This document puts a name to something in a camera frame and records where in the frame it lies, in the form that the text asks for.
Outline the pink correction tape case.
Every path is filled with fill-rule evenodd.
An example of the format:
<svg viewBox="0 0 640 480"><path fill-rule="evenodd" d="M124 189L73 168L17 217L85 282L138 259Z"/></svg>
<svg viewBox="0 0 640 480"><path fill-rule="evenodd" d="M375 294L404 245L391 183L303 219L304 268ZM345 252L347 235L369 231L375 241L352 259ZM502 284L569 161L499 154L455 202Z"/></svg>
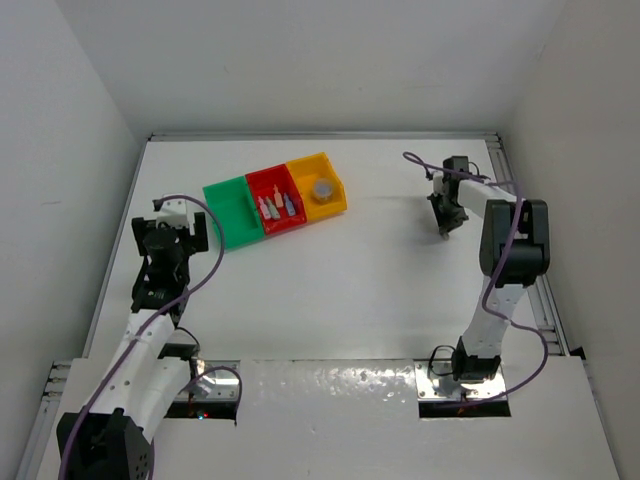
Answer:
<svg viewBox="0 0 640 480"><path fill-rule="evenodd" d="M271 213L269 210L268 205L266 204L266 202L264 201L264 199L262 197L258 197L258 205L261 211L261 214L263 216L263 218L265 220L270 220L271 219Z"/></svg>

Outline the green correction tape case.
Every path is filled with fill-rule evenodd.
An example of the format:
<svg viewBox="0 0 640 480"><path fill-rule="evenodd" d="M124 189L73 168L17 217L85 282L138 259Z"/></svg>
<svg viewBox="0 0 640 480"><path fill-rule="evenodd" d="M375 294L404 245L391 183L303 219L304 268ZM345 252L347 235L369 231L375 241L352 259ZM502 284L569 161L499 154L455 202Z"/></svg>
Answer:
<svg viewBox="0 0 640 480"><path fill-rule="evenodd" d="M274 205L273 201L270 198L267 198L266 202L267 202L271 217L274 220L280 220L281 219L280 213L279 213L278 209L276 208L276 206Z"/></svg>

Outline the orange correction tape case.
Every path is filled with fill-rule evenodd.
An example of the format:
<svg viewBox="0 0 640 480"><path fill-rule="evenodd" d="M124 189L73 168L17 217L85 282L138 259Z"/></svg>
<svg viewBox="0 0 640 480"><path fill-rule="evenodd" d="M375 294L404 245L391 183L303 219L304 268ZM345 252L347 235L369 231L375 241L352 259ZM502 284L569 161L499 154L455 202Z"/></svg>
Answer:
<svg viewBox="0 0 640 480"><path fill-rule="evenodd" d="M277 185L273 185L273 194L274 194L274 201L275 201L276 207L283 208L284 207L283 197Z"/></svg>

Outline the blue correction tape case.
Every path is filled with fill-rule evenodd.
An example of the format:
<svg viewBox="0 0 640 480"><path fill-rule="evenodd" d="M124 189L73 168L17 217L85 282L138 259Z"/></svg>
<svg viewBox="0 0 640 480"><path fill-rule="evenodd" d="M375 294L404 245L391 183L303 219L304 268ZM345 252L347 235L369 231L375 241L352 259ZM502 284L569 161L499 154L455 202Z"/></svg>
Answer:
<svg viewBox="0 0 640 480"><path fill-rule="evenodd" d="M288 194L284 194L284 206L289 217L294 217L296 215L295 206Z"/></svg>

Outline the round tape roll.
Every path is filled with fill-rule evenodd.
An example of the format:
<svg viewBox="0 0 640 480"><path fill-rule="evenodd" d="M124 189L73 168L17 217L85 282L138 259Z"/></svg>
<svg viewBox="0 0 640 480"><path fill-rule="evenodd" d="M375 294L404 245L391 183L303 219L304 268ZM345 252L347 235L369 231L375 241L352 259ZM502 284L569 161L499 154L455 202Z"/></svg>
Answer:
<svg viewBox="0 0 640 480"><path fill-rule="evenodd" d="M325 204L329 202L333 197L333 183L329 179L318 178L313 184L311 194L316 202Z"/></svg>

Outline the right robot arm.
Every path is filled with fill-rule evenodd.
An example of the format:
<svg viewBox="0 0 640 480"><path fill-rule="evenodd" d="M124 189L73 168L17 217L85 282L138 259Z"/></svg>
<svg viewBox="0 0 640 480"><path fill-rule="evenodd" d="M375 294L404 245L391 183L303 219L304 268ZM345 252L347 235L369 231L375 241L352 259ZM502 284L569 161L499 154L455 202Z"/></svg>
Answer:
<svg viewBox="0 0 640 480"><path fill-rule="evenodd" d="M483 221L479 246L482 293L456 344L451 367L456 381L490 379L500 366L502 340L515 306L549 268L548 205L524 198L518 188L509 193L500 183L472 174L466 156L444 160L431 180L429 201L442 236L460 228L469 219L468 212Z"/></svg>

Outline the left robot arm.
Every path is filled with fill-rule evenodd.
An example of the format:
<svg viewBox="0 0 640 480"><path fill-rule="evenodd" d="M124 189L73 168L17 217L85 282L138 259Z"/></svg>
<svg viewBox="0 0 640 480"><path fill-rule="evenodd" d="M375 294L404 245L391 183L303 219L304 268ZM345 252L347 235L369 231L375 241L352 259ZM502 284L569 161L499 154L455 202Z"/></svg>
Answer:
<svg viewBox="0 0 640 480"><path fill-rule="evenodd" d="M189 259L208 249L204 213L133 219L143 259L124 335L107 372L78 412L60 418L61 479L149 479L155 432L191 378L188 355L165 345L188 301Z"/></svg>

